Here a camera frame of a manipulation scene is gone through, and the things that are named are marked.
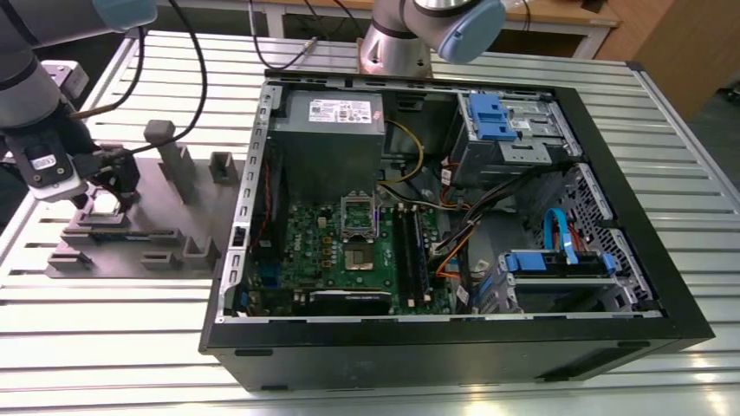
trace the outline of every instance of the black cable on table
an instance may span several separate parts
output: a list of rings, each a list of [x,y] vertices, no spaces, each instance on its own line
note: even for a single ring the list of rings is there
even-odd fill
[[[255,43],[255,51],[257,52],[259,61],[263,62],[263,65],[265,65],[268,68],[276,71],[283,71],[284,69],[289,68],[296,63],[296,61],[308,53],[313,44],[316,43],[317,38],[313,37],[309,40],[309,42],[304,45],[303,50],[291,59],[288,63],[285,63],[284,65],[273,65],[267,61],[265,57],[263,56],[263,51],[259,47],[257,31],[255,30],[255,1],[253,0],[248,0],[248,13],[249,13],[249,31],[252,32],[252,42]]]
[[[357,23],[357,19],[355,19],[355,16],[352,15],[352,12],[349,11],[349,9],[347,9],[347,6],[344,6],[343,2],[340,2],[339,0],[335,0],[335,3],[339,7],[343,8],[344,13],[347,13],[347,16],[352,20],[352,24],[355,25],[355,30],[357,30],[357,37],[363,37],[360,24]]]
[[[196,49],[197,63],[200,64],[200,85],[201,85],[200,101],[197,102],[196,113],[193,114],[193,118],[189,121],[189,125],[185,127],[185,130],[177,133],[175,137],[172,137],[171,139],[164,140],[161,143],[139,147],[131,152],[132,154],[145,152],[160,146],[165,146],[169,143],[175,143],[177,140],[183,139],[189,134],[189,132],[192,132],[193,129],[196,128],[197,121],[200,120],[200,116],[204,113],[205,100],[208,98],[208,69],[205,68],[204,51],[200,48],[200,42],[197,41],[196,29],[193,28],[193,25],[191,24],[189,19],[187,18],[185,11],[183,11],[183,9],[180,8],[177,1],[176,0],[168,0],[168,1],[169,1],[169,5],[172,6],[172,9],[175,10],[175,14],[177,14],[177,17],[183,22],[183,26],[185,26],[187,32],[189,34],[189,38],[193,41],[193,48]]]
[[[85,111],[79,111],[76,113],[72,113],[69,115],[69,118],[72,120],[81,120],[81,119],[87,119],[95,115],[100,115],[104,113],[108,113],[113,110],[116,110],[120,106],[124,105],[124,103],[127,102],[128,98],[131,97],[131,95],[135,93],[135,89],[136,86],[139,85],[139,80],[141,80],[141,73],[144,71],[144,54],[145,54],[145,45],[144,45],[144,38],[145,38],[145,32],[144,32],[144,27],[139,26],[139,28],[136,28],[139,31],[139,63],[136,64],[136,71],[135,71],[135,78],[131,81],[131,84],[128,85],[128,89],[124,92],[124,94],[121,95],[121,97],[117,99],[116,102],[105,105],[105,106],[100,106],[97,108],[93,108],[91,110],[85,110]]]
[[[303,2],[305,3],[307,7],[309,8],[311,14],[313,15],[313,20],[316,21],[316,24],[319,26],[319,30],[321,32],[321,35],[324,36],[324,40],[328,41],[329,38],[328,38],[327,27],[324,26],[324,23],[321,22],[321,18],[319,17],[319,14],[313,10],[313,6],[311,5],[309,0],[303,0]]]

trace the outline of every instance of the gray block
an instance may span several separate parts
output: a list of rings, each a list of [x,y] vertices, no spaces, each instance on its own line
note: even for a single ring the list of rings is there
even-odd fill
[[[151,271],[169,271],[179,268],[179,261],[172,251],[145,251],[141,253],[141,265]]]
[[[215,184],[236,185],[240,182],[240,174],[231,152],[211,153],[211,164],[208,165]]]
[[[192,237],[187,238],[185,248],[183,249],[183,261],[193,270],[213,270],[216,261],[221,257],[213,239],[205,239],[204,249],[197,248],[196,240]]]
[[[48,265],[60,271],[88,270],[92,260],[77,250],[59,250],[49,256]]]
[[[179,247],[180,245],[183,245],[183,242],[185,241],[185,236],[183,235],[183,231],[180,231],[179,229],[175,230],[168,230],[169,234],[151,234],[149,235],[149,241],[152,241],[152,244],[156,245],[164,245],[168,247]]]

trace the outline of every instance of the black cable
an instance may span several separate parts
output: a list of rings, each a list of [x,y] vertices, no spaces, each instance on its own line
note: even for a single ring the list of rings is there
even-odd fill
[[[527,0],[524,1],[524,7],[527,7],[527,17],[524,18],[524,31],[529,31],[529,27],[532,26],[532,10],[529,9],[529,3]]]
[[[452,208],[452,207],[447,207],[447,206],[441,206],[441,205],[436,205],[432,202],[427,202],[427,201],[420,201],[420,200],[415,200],[411,199],[408,197],[405,197],[404,195],[401,195],[397,191],[393,190],[393,188],[391,188],[388,185],[385,184],[379,184],[379,186],[381,186],[391,195],[393,195],[393,197],[400,200],[404,201],[409,204],[417,204],[417,205],[424,205],[424,206],[429,206],[431,208],[435,208],[437,210],[443,210],[443,211],[456,211],[457,208]]]
[[[352,12],[349,11],[349,9],[347,9],[347,6],[344,6],[343,2],[340,2],[339,0],[335,0],[335,3],[339,7],[343,8],[344,13],[347,13],[347,16],[352,20],[352,24],[355,25],[355,30],[357,30],[357,37],[361,37],[360,24],[357,23],[357,19],[355,19],[355,16],[352,15]]]
[[[200,116],[204,113],[205,100],[208,99],[208,69],[205,68],[204,51],[200,48],[200,42],[197,41],[196,30],[193,29],[193,25],[191,24],[189,19],[187,18],[185,12],[180,8],[176,0],[169,0],[169,5],[172,6],[172,9],[175,10],[175,13],[177,14],[179,19],[183,21],[183,26],[185,26],[187,32],[189,33],[189,38],[193,41],[193,48],[196,49],[197,63],[200,64],[200,85],[201,85],[200,102],[197,103],[197,108],[196,108],[196,113],[193,114],[193,119],[189,121],[189,125],[187,126],[185,130],[183,130],[171,139],[164,140],[161,143],[156,143],[156,144],[151,144],[151,145],[139,147],[137,149],[135,149],[131,152],[132,154],[141,153],[141,152],[145,152],[148,150],[152,150],[152,149],[155,149],[160,146],[168,145],[169,143],[175,143],[177,140],[184,138],[189,134],[189,132],[193,131],[193,128],[196,128],[197,121],[200,120]]]
[[[309,0],[303,0],[303,2],[305,3],[307,7],[311,10],[311,14],[313,15],[313,20],[316,21],[316,24],[319,25],[319,30],[321,31],[321,35],[324,36],[324,39],[328,41],[329,39],[328,39],[327,27],[321,22],[321,18],[319,17],[319,14],[313,10],[313,6],[311,5]]]
[[[263,51],[259,48],[257,32],[255,31],[255,1],[253,0],[248,0],[248,12],[249,12],[249,29],[252,32],[252,42],[255,43],[255,51],[257,52],[259,61],[263,62],[263,65],[265,65],[268,68],[273,69],[275,71],[283,71],[284,69],[289,68],[296,63],[296,61],[309,52],[311,48],[313,47],[313,44],[316,43],[317,38],[313,37],[309,40],[309,42],[303,47],[303,50],[291,59],[288,63],[285,63],[284,65],[276,66],[265,60],[265,57],[263,56]]]
[[[401,176],[405,176],[405,168],[404,168],[404,167],[401,167],[400,171],[401,171]],[[407,180],[404,181],[404,183],[405,183],[405,185],[408,186],[408,188],[412,190],[412,192],[413,192],[413,194],[416,195],[416,197],[417,197],[421,201],[424,201],[427,198],[425,198],[424,195],[421,194],[421,191],[419,191],[419,188],[417,188],[416,185],[413,184],[411,178],[407,179]]]
[[[332,30],[332,33],[329,33],[329,36],[333,36],[339,33],[339,30],[343,28],[344,24],[347,23],[347,17],[343,17],[343,21],[336,25],[336,29]]]
[[[120,106],[124,105],[128,98],[135,93],[136,86],[139,85],[139,80],[141,80],[141,73],[144,71],[144,55],[145,55],[144,27],[139,26],[139,28],[136,28],[136,29],[139,30],[139,63],[136,64],[135,78],[131,81],[131,84],[128,85],[127,91],[124,92],[121,97],[117,99],[117,101],[113,102],[112,104],[108,104],[105,106],[100,106],[100,107],[93,108],[93,109],[87,110],[87,111],[80,111],[80,112],[72,113],[69,115],[69,118],[72,120],[87,119],[87,118],[92,117],[93,115],[100,115],[100,114],[104,114],[107,112],[111,112],[111,111],[116,110]]]
[[[457,267],[460,268],[460,284],[463,285],[463,289],[465,289],[468,297],[467,297],[467,304],[463,303],[464,314],[469,314],[473,312],[473,299],[475,299],[475,292],[473,292],[473,276],[471,275],[471,264],[468,260],[468,246],[469,241],[465,242],[463,248],[457,252]]]

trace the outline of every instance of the green circuit board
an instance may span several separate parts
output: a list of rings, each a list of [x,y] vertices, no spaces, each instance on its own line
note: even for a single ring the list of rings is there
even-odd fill
[[[348,215],[352,225],[365,225],[361,212]],[[393,315],[447,314],[447,289],[435,289],[431,302],[413,308],[399,301],[391,208],[379,208],[377,221],[379,236],[372,242],[344,242],[340,237],[340,205],[293,205],[281,265],[281,288],[376,289],[392,294]],[[425,243],[432,244],[440,238],[433,210],[421,211],[421,221]]]

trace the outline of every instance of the slotted aluminum table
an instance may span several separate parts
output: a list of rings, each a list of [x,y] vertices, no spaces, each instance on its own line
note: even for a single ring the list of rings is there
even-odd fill
[[[213,150],[243,157],[263,66],[248,38],[201,39],[209,101],[183,141],[195,158]],[[135,42],[125,40],[87,107],[125,91]],[[271,62],[287,62],[303,44],[263,43]],[[355,72],[355,62],[352,44],[320,43],[297,69]],[[200,86],[187,35],[152,32],[144,67],[131,100],[89,122],[97,140],[140,146],[149,119],[179,126],[191,119]],[[211,282],[49,279],[47,257],[73,210],[27,198],[0,241],[0,413],[737,414],[740,199],[652,81],[619,62],[523,55],[487,55],[464,66],[437,60],[433,71],[580,91],[717,338],[580,383],[247,393],[196,351]]]

